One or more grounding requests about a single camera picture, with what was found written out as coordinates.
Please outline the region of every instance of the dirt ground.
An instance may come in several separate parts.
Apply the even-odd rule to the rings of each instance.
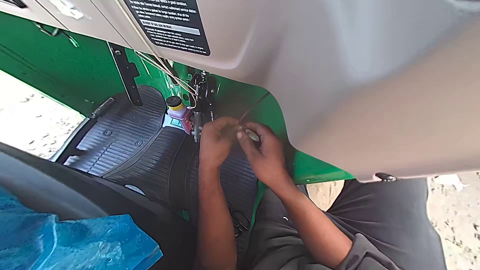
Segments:
[[[48,159],[83,116],[0,71],[0,142]],[[466,186],[457,191],[429,179],[427,210],[442,239],[449,270],[480,270],[480,180],[475,172],[458,174]],[[326,210],[343,180],[310,184],[312,200]]]

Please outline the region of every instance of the white wire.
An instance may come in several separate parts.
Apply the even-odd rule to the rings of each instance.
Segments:
[[[149,58],[148,56],[146,56],[145,54],[143,54],[141,51],[137,51],[137,50],[134,50],[135,53],[144,61],[146,61],[147,63],[149,63],[150,65],[158,68],[159,70],[165,72],[166,74],[174,77],[177,79],[177,81],[179,82],[179,85],[185,89],[185,91],[187,91],[188,93],[190,93],[192,96],[193,96],[193,101],[195,103],[195,105],[193,107],[191,107],[191,109],[194,109],[195,107],[197,107],[197,101],[195,100],[195,97],[198,96],[196,93],[193,93],[191,92],[188,88],[186,88],[185,86],[182,86],[182,84],[185,84],[187,85],[190,89],[193,90],[193,88],[188,85],[186,82],[182,81],[181,79],[179,79],[178,77],[174,76],[168,69],[164,69],[163,67],[161,67],[160,65],[158,65],[157,62],[153,61],[151,58]]]
[[[158,65],[155,61],[151,60],[149,57],[147,56],[140,56],[140,55],[144,55],[142,52],[139,52],[139,51],[135,51],[135,53],[142,57],[145,61],[148,61],[149,64],[151,64],[152,66],[158,68],[159,70],[167,73],[168,75],[174,77],[177,79],[177,81],[179,82],[179,85],[185,89],[185,91],[189,92],[190,94],[193,95],[193,99],[195,101],[195,106],[193,107],[189,107],[189,109],[194,109],[195,107],[197,107],[197,101],[195,100],[195,97],[197,96],[197,94],[194,94],[196,93],[196,91],[190,86],[188,85],[188,83],[180,80],[180,78],[177,78],[176,76],[174,76],[173,74],[171,74],[171,72],[168,70],[168,68],[165,66],[165,64],[162,62],[162,60],[157,56],[157,54],[155,53],[155,50],[152,48],[152,46],[150,45],[150,43],[148,43],[144,36],[140,33],[140,31],[138,30],[137,26],[135,25],[135,23],[132,21],[132,19],[130,18],[130,16],[127,14],[127,12],[125,11],[125,9],[123,8],[123,6],[120,4],[120,0],[115,0],[116,4],[118,5],[118,7],[120,8],[120,10],[122,11],[123,15],[127,18],[127,20],[129,21],[129,23],[132,25],[133,29],[135,30],[135,32],[137,32],[138,36],[140,37],[140,39],[143,41],[143,43],[149,48],[151,54],[158,60],[158,62],[163,65],[163,67],[161,67],[160,65]]]

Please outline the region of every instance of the red wire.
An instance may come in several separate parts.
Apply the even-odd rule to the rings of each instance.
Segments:
[[[243,120],[243,118],[245,118],[245,116],[246,116],[252,109],[254,109],[255,107],[257,107],[258,104],[260,104],[260,102],[262,102],[262,100],[264,100],[269,94],[270,94],[270,92],[267,92],[267,93],[266,93],[263,97],[261,97],[253,106],[251,106],[250,109],[248,109],[248,110],[240,117],[239,123],[241,123],[241,121]]]

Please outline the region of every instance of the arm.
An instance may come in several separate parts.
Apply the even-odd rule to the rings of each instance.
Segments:
[[[247,123],[247,128],[260,136],[257,149],[243,132],[237,138],[260,181],[281,199],[313,258],[335,268],[347,256],[352,241],[293,184],[285,168],[283,145],[270,128],[259,123]]]
[[[220,185],[220,166],[230,152],[237,123],[222,117],[202,129],[197,254],[207,270],[234,270],[237,266],[235,232]]]

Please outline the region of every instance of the person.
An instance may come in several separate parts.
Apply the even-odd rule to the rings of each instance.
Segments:
[[[345,180],[338,198],[323,212],[308,198],[305,186],[292,182],[283,145],[273,131],[260,123],[244,126],[259,135],[259,148],[234,118],[219,118],[202,130],[197,254],[205,269],[446,269],[440,237],[426,214],[425,179]],[[240,264],[219,181],[220,166],[236,140],[258,179],[269,187]]]

